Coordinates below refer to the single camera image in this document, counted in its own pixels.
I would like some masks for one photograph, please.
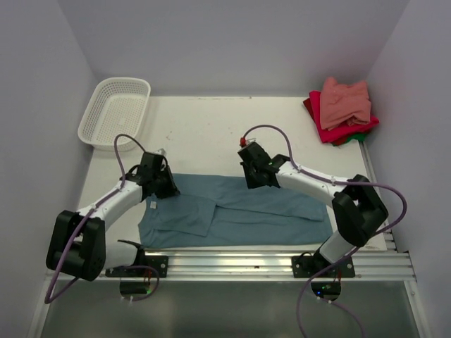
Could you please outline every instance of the folded clothes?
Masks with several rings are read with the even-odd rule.
[[[366,81],[346,85],[328,77],[321,92],[320,107],[322,129],[332,130],[343,122],[347,125],[368,124],[371,102]]]
[[[309,112],[309,115],[313,121],[315,121],[315,117],[313,114],[313,109],[311,107],[310,99],[304,100],[304,106]],[[340,137],[339,139],[336,139],[334,142],[331,142],[333,146],[341,146],[342,144],[346,144],[353,139],[356,139],[359,142],[363,142],[365,140],[365,137],[369,134],[368,132],[356,132],[355,134],[346,135],[344,137]]]
[[[300,192],[248,189],[243,177],[173,176],[180,196],[146,200],[138,226],[146,247],[312,244],[332,233],[326,205]]]
[[[318,130],[319,138],[323,143],[333,143],[342,137],[348,137],[357,132],[369,132],[377,124],[379,124],[378,118],[376,116],[371,115],[370,121],[366,125],[348,125],[347,123],[341,123],[335,129],[323,130],[320,124],[320,98],[321,98],[320,92],[312,91],[309,93],[308,104],[311,105],[316,129]]]

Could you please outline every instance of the glass panel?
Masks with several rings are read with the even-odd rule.
[[[79,282],[55,301],[42,337],[300,337],[295,309],[301,282],[169,282],[155,295],[120,300],[117,281]],[[418,337],[403,282],[342,282],[338,298],[368,337]],[[361,337],[355,321],[317,301],[302,301],[310,337]]]

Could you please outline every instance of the cable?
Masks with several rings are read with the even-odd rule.
[[[329,180],[328,178],[322,177],[320,175],[317,174],[313,174],[311,172],[309,172],[308,170],[303,169],[302,167],[300,168],[294,158],[293,158],[293,153],[292,153],[292,148],[291,148],[291,143],[290,140],[288,139],[288,136],[285,134],[285,132],[283,130],[281,130],[279,127],[276,127],[275,125],[256,125],[252,128],[250,128],[248,131],[246,131],[246,133],[243,135],[243,137],[240,140],[240,144],[243,145],[243,140],[245,141],[246,136],[255,129],[259,129],[259,128],[271,128],[274,130],[277,130],[279,133],[282,134],[283,138],[285,139],[286,143],[287,143],[287,147],[288,147],[288,156],[290,157],[290,162],[293,166],[293,168],[295,168],[299,173],[303,173],[304,175],[307,175],[311,178],[314,178],[316,180],[322,181],[322,182],[326,182],[326,183],[331,183],[331,184],[336,184],[336,185],[351,185],[351,186],[370,186],[370,187],[380,187],[383,189],[387,189],[390,190],[391,192],[394,192],[400,199],[402,202],[402,211],[400,216],[398,216],[393,222],[391,222],[389,225],[383,227],[382,229],[379,229],[378,231],[376,231],[376,233],[374,235],[380,234],[382,232],[385,232],[389,229],[391,229],[392,227],[394,227],[396,224],[398,224],[406,215],[407,212],[407,200],[405,199],[405,197],[401,194],[401,192],[399,192],[398,190],[396,190],[393,187],[390,187],[386,184],[379,184],[379,183],[373,183],[373,182],[349,182],[349,181],[335,181],[332,182],[331,180]],[[299,296],[297,297],[297,303],[296,303],[296,319],[297,319],[297,325],[299,326],[299,329],[301,331],[301,333],[304,335],[304,338],[307,338],[307,333],[305,332],[305,329],[302,326],[301,323],[301,316],[300,316],[300,305],[301,305],[301,300],[302,297],[304,296],[305,290],[307,289],[307,287],[310,285],[311,281],[315,278],[317,278],[318,276],[326,273],[327,271],[329,271],[330,269],[340,265],[342,262],[346,261],[349,257],[351,257],[353,254],[355,254],[357,251],[359,250],[358,247],[354,248],[353,250],[351,250],[351,252],[349,252],[347,255],[343,256],[341,259],[339,259],[338,261],[330,264],[329,266],[325,267],[323,270],[318,271],[317,273],[315,273],[313,276],[311,276],[306,283],[304,284],[304,286],[301,288],[301,291],[299,293]],[[341,308],[342,310],[344,310],[345,312],[349,313],[349,315],[351,317],[354,318],[354,320],[357,322],[359,328],[360,328],[360,332],[362,333],[362,337],[365,338],[366,337],[366,333],[364,330],[364,327],[362,325],[362,323],[360,322],[360,320],[358,319],[358,317],[353,314],[350,310],[348,310],[345,306],[338,304],[336,302],[332,303],[334,306],[337,306],[338,308]]]
[[[152,271],[149,270],[147,274],[144,274],[144,281],[143,281],[143,283],[147,284],[148,287],[150,287],[150,279],[151,278],[152,278]]]
[[[293,152],[292,152],[292,148],[291,148],[291,143],[290,140],[288,139],[288,136],[285,134],[285,132],[283,130],[281,130],[279,127],[276,127],[275,125],[256,125],[252,128],[250,128],[248,131],[246,131],[246,133],[243,135],[243,139],[246,138],[246,136],[255,129],[259,129],[259,128],[271,128],[274,130],[277,130],[279,133],[282,134],[283,138],[285,139],[285,141],[287,142],[287,148],[288,148],[288,157],[290,158],[290,162],[292,164],[292,166],[299,172],[299,173],[303,173],[304,175],[307,175],[311,178],[314,178],[318,181],[322,181],[325,183],[332,183],[332,184],[336,184],[336,185],[352,185],[352,186],[370,186],[370,187],[379,187],[379,188],[383,188],[383,189],[387,189],[390,190],[391,192],[394,192],[401,200],[402,202],[402,211],[401,214],[398,216],[398,218],[396,218],[393,222],[391,222],[389,225],[387,225],[386,227],[383,227],[382,229],[376,231],[376,233],[374,235],[380,234],[382,232],[385,232],[389,229],[391,229],[392,227],[394,227],[396,224],[398,224],[406,215],[407,212],[407,200],[405,199],[405,197],[401,194],[401,192],[389,185],[386,184],[380,184],[380,183],[374,183],[374,182],[350,182],[350,181],[335,181],[332,182],[331,180],[329,180],[328,178],[322,177],[320,175],[317,174],[313,174],[303,168],[299,168],[299,166],[296,164],[294,158],[293,158]]]
[[[135,171],[135,169],[138,169],[139,167],[140,167],[139,164],[135,164],[133,167],[131,167],[131,168],[128,170],[128,173],[129,173],[129,174],[133,173],[133,171]]]
[[[149,272],[152,271],[154,273],[154,275],[156,276],[156,284],[152,290],[149,290],[145,296],[140,296],[140,297],[136,297],[136,298],[130,297],[129,298],[130,301],[144,301],[145,299],[148,299],[152,294],[154,294],[156,289],[158,289],[158,286],[160,285],[160,274],[153,267],[148,266],[148,265],[132,265],[132,266],[122,266],[121,268],[125,269],[125,270],[146,269]]]
[[[54,271],[54,274],[53,274],[53,276],[51,276],[50,285],[49,285],[49,288],[47,289],[47,292],[46,292],[46,295],[45,295],[45,298],[44,298],[44,303],[45,304],[50,304],[52,301],[54,301],[55,299],[60,297],[60,295],[62,295],[67,289],[69,289],[69,287],[71,287],[75,282],[77,282],[78,277],[75,277],[68,284],[64,285],[64,287],[59,292],[57,292],[56,294],[53,294],[53,291],[54,291],[55,285],[56,285],[56,281],[57,281],[58,276],[59,276],[59,274],[61,272],[61,269],[63,268],[64,261],[66,260],[66,257],[67,257],[67,255],[69,253],[69,250],[70,250],[70,247],[72,246],[75,238],[80,234],[81,229],[83,228],[83,226],[85,225],[85,223],[87,222],[89,217],[93,214],[93,212],[95,212],[98,207],[100,207],[103,203],[108,201],[111,197],[115,196],[124,187],[124,184],[125,184],[125,170],[124,170],[124,165],[122,163],[121,157],[119,156],[119,150],[118,150],[118,140],[119,140],[120,137],[127,137],[128,139],[131,139],[144,152],[146,151],[146,149],[144,149],[144,147],[136,139],[134,139],[130,135],[119,134],[119,135],[117,135],[114,138],[114,153],[116,155],[116,159],[118,160],[119,168],[121,169],[121,175],[122,175],[122,177],[121,177],[121,185],[120,185],[119,189],[113,190],[111,193],[106,195],[103,199],[101,199],[97,203],[95,203],[94,208],[92,208],[91,210],[89,210],[87,212],[87,214],[83,217],[83,219],[80,221],[80,223],[78,223],[78,225],[75,228],[75,230],[73,231],[72,235],[69,237],[69,240],[68,240],[66,246],[64,247],[63,253],[61,254],[61,257],[58,260],[58,264],[56,265],[56,269]]]

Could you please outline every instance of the stack of clothes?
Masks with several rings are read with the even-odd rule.
[[[363,141],[379,124],[370,114],[371,102],[365,81],[346,85],[329,77],[323,91],[310,92],[304,105],[315,122],[321,142],[334,146],[352,139]]]

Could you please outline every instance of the work surface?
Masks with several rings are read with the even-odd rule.
[[[244,176],[240,165],[239,140],[250,127],[277,125],[290,138],[295,160],[308,168],[331,175],[354,177],[367,175],[358,142],[334,147],[322,144],[316,128],[299,97],[174,97],[150,98],[142,134],[138,138],[148,151],[164,148],[173,173]],[[270,156],[288,154],[285,140],[275,130],[255,130],[255,137]],[[141,160],[139,147],[121,153],[125,169]],[[121,176],[113,152],[94,150],[79,207],[87,206],[110,190]],[[131,208],[106,233],[108,242],[118,239],[140,241],[137,224],[145,204]],[[332,227],[335,218],[328,208]],[[290,246],[315,250],[319,244]],[[280,246],[229,246],[220,250],[274,250]],[[365,246],[366,250],[386,250],[380,234]]]

